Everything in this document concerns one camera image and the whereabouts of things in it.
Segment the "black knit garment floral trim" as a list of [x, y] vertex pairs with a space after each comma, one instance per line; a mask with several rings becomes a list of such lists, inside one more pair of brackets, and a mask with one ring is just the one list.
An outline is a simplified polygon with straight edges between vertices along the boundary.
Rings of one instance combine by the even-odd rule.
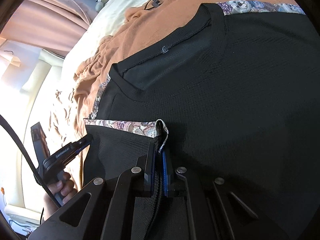
[[224, 179], [280, 227], [276, 239], [319, 239], [319, 35], [306, 15], [202, 4], [111, 66], [85, 125], [86, 183], [153, 145], [197, 189]]

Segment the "cream padded headboard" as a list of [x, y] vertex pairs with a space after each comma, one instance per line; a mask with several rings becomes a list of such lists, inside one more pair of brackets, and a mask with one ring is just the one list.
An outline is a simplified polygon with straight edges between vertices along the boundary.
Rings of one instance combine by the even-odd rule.
[[[47, 137], [46, 141], [50, 152], [53, 153], [54, 136], [51, 135], [52, 130], [50, 129], [49, 119], [57, 91], [57, 82], [61, 77], [62, 65], [63, 59], [46, 50], [42, 50], [33, 72], [22, 87], [29, 95], [27, 123], [22, 142], [35, 166], [38, 166], [38, 162], [31, 138], [31, 126], [38, 122], [41, 124]], [[20, 180], [23, 207], [40, 213], [42, 210], [43, 189], [35, 181], [32, 170], [24, 157], [21, 157]]]

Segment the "pink curtain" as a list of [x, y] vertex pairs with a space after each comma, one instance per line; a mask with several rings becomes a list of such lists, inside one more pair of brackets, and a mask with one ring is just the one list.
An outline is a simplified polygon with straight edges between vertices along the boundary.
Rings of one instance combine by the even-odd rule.
[[96, 15], [95, 0], [24, 0], [1, 37], [65, 57]]

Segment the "orange-brown blanket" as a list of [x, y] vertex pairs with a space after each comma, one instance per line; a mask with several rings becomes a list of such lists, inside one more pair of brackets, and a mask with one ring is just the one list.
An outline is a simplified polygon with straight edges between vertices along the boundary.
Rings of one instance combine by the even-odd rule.
[[86, 134], [85, 119], [99, 104], [103, 84], [112, 64], [118, 63], [186, 27], [196, 30], [191, 22], [203, 4], [213, 4], [217, 21], [227, 17], [247, 16], [249, 19], [282, 18], [292, 23], [304, 12], [292, 0], [161, 0], [153, 9], [147, 4], [125, 11], [125, 22], [113, 36], [101, 39], [95, 54], [82, 62], [73, 80], [57, 93], [50, 114], [52, 135], [61, 143], [79, 139]]

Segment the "cream bed sheet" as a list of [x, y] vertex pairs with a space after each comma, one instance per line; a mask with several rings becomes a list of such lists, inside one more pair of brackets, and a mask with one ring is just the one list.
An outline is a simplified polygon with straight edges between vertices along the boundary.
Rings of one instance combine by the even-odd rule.
[[97, 14], [88, 30], [67, 54], [63, 62], [62, 77], [73, 80], [80, 64], [92, 57], [101, 39], [113, 36], [125, 22], [125, 11], [140, 7], [148, 0], [109, 0]]

